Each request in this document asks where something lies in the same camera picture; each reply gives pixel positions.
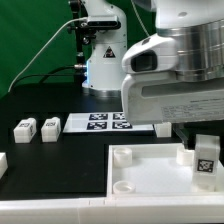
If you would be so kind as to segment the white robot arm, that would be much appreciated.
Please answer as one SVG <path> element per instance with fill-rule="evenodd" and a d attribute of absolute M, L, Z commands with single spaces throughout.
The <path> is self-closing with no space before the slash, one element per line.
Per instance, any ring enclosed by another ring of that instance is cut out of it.
<path fill-rule="evenodd" d="M 126 47 L 126 16 L 81 0 L 96 31 L 84 86 L 119 91 L 133 125 L 224 125 L 224 0 L 134 0 L 156 13 L 156 33 Z"/>

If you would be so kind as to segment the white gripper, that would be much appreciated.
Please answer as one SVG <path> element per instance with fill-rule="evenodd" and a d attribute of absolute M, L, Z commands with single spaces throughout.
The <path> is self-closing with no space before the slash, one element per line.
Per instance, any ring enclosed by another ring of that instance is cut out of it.
<path fill-rule="evenodd" d="M 224 78 L 180 82 L 172 72 L 128 74 L 121 98 L 125 118 L 132 125 L 224 119 Z M 173 131 L 185 149 L 195 149 L 195 136 L 183 124 L 174 124 Z"/>

